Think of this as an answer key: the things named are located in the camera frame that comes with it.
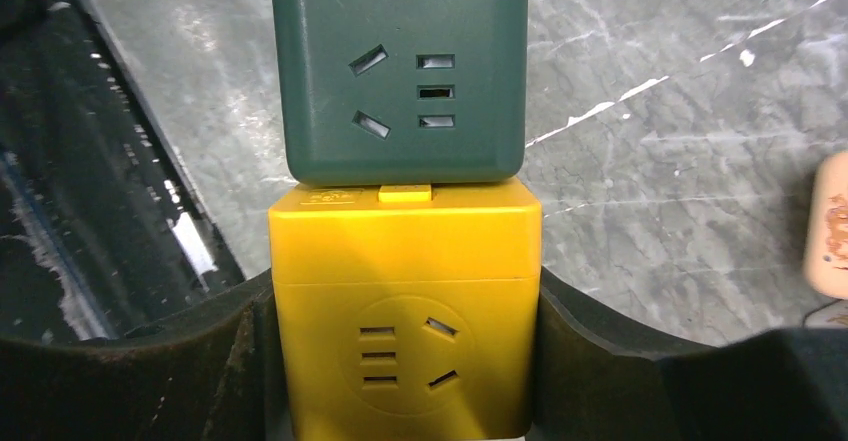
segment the yellow button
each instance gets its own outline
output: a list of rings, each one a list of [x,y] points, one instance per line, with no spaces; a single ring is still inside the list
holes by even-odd
[[[378,199],[381,203],[422,203],[433,200],[433,187],[429,184],[383,186]]]

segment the yellow plastic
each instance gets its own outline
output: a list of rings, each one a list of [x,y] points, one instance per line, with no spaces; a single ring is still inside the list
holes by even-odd
[[[269,216],[298,441],[527,432],[542,219],[518,180],[298,186]]]

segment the green power socket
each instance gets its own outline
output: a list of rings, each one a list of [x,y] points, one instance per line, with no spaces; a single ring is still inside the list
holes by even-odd
[[[524,159],[527,0],[273,0],[289,169],[500,181]]]

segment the yellow power socket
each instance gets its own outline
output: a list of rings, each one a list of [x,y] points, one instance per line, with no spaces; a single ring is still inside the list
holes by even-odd
[[[298,441],[527,432],[542,216],[517,179],[301,185],[269,217]]]

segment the black object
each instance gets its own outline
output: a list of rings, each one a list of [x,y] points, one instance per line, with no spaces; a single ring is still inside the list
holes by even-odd
[[[290,439],[270,276],[240,283],[81,1],[5,1],[0,27],[14,29],[0,31],[3,439]],[[112,67],[106,77],[99,60]],[[165,180],[187,201],[171,202]],[[169,229],[183,213],[219,271],[195,275]],[[52,271],[26,256],[20,240],[33,236],[61,258]],[[73,270],[62,279],[99,306],[116,339],[75,340],[56,308],[57,266]],[[163,293],[189,300],[162,304]],[[548,271],[539,303],[529,441],[848,439],[846,331],[775,331],[712,349]],[[29,319],[39,329],[22,331]]]

